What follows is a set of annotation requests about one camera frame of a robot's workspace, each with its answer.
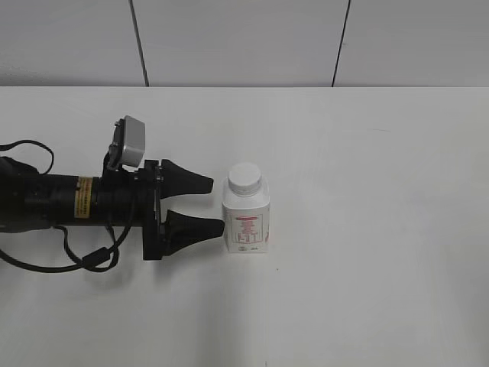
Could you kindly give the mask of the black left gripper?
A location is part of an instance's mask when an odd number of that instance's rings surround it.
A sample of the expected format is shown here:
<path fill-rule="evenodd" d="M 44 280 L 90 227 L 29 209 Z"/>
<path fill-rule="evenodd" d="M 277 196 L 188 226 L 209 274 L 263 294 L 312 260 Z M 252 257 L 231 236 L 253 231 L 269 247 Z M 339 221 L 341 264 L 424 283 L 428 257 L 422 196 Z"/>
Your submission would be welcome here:
<path fill-rule="evenodd" d="M 131 229 L 142 230 L 142 255 L 156 261 L 183 248 L 222 237 L 221 219 L 186 216 L 167 211 L 161 221 L 160 200 L 173 196 L 212 192 L 213 179 L 188 171 L 170 160 L 146 160 L 142 168 L 130 172 L 121 164 L 105 166 L 96 192 L 95 214 L 100 215 L 112 238 L 108 248 L 117 261 L 121 244 Z"/>

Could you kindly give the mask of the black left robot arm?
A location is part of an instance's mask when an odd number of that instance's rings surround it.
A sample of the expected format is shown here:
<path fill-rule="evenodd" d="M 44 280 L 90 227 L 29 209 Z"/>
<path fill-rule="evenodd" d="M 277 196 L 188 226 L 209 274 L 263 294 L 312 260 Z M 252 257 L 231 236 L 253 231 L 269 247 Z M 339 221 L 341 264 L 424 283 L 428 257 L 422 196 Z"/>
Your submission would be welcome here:
<path fill-rule="evenodd" d="M 101 177 L 40 174 L 16 167 L 1 174 L 1 231 L 54 226 L 130 226 L 142 229 L 142 257 L 158 261 L 198 242 L 222 236 L 225 224 L 168 210 L 160 201 L 209 194 L 213 180 L 172 161 L 146 160 L 142 168 L 104 170 Z"/>

